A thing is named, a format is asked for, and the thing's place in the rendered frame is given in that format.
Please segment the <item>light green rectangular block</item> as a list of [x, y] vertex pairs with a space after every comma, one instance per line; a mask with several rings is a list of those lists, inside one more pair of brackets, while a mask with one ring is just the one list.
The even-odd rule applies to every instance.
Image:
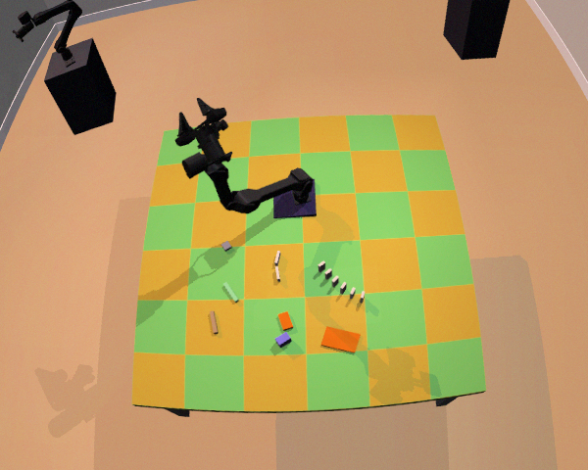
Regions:
[[223, 284], [223, 286], [225, 287], [225, 289], [227, 290], [227, 292], [233, 297], [233, 299], [235, 300], [235, 302], [238, 302], [239, 300], [235, 297], [235, 295], [233, 294], [233, 292], [231, 291], [231, 289], [229, 288], [227, 282], [225, 282]]

